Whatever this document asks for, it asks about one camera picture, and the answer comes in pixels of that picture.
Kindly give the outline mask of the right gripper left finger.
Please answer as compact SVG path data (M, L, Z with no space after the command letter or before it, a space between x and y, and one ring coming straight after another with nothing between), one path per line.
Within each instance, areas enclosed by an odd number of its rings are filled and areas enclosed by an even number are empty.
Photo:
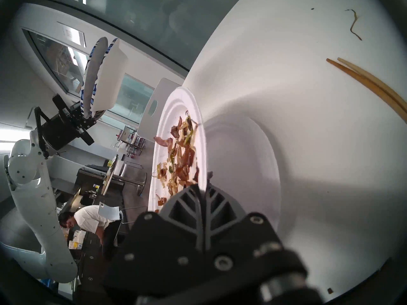
M200 200L195 184L136 219L105 275L108 296L170 296L204 281Z

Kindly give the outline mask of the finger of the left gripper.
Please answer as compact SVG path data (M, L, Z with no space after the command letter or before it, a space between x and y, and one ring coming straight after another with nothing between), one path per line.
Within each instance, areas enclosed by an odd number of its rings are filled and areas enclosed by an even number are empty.
M97 118L89 117L86 119L82 114L78 114L78 123L82 128L91 128L97 123Z

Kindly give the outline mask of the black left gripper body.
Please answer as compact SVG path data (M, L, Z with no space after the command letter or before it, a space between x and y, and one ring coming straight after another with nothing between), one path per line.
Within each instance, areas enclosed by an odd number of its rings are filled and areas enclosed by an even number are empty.
M78 114L82 114L81 103L69 107L59 94L52 101L58 109L55 116L49 118L40 109L40 118L45 120L44 124L40 124L41 150L45 151L48 146L58 151L76 138L82 139L88 146L92 145L94 140L87 131L90 128L82 128L78 123Z

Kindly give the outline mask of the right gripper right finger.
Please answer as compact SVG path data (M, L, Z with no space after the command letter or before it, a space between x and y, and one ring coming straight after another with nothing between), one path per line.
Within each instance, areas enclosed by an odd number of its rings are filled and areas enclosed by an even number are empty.
M306 276L299 256L284 248L272 225L259 212L246 213L232 196L207 184L205 192L205 249L214 258L229 258L221 266L237 266L260 259L260 270L270 271L271 277Z

